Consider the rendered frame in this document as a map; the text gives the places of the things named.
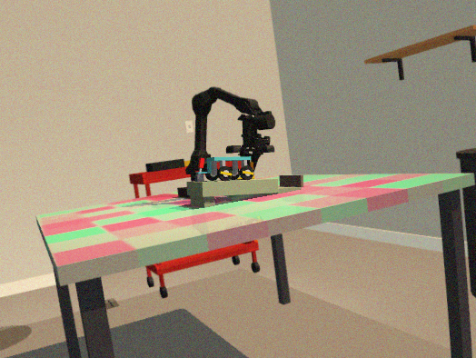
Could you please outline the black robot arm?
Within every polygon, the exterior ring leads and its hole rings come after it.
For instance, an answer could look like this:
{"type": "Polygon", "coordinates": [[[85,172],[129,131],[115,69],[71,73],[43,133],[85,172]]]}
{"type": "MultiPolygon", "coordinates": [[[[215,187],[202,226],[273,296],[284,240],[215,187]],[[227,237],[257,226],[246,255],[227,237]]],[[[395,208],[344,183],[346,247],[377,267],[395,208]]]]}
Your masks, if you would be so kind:
{"type": "MultiPolygon", "coordinates": [[[[238,111],[243,113],[238,118],[238,120],[243,121],[243,131],[266,130],[275,127],[272,111],[263,112],[255,99],[240,97],[215,86],[195,94],[192,98],[192,108],[195,114],[194,150],[190,163],[185,169],[186,174],[191,175],[191,182],[195,182],[195,175],[197,174],[195,171],[200,169],[198,168],[200,158],[204,158],[202,172],[207,170],[206,158],[211,157],[206,151],[207,115],[211,111],[212,104],[217,99],[232,104],[238,111]]],[[[270,142],[270,136],[262,138],[260,134],[259,136],[249,136],[248,138],[248,144],[254,147],[265,148],[265,145],[269,145],[270,142]]]]}

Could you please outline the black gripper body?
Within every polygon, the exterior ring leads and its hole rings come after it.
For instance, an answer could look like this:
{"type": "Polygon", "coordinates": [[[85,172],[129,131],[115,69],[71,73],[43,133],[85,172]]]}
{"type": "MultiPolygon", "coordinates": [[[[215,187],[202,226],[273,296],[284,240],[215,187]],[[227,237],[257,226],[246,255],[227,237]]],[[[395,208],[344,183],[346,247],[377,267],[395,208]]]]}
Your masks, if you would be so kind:
{"type": "Polygon", "coordinates": [[[273,145],[266,145],[265,148],[262,148],[262,147],[254,147],[251,144],[248,144],[249,136],[259,136],[259,134],[257,134],[257,131],[243,131],[243,134],[241,134],[241,136],[243,138],[243,145],[242,146],[240,145],[227,146],[226,147],[227,154],[233,154],[233,153],[249,154],[249,152],[253,152],[253,154],[261,154],[261,153],[274,152],[273,145]],[[249,149],[246,149],[248,147],[249,149]]]}

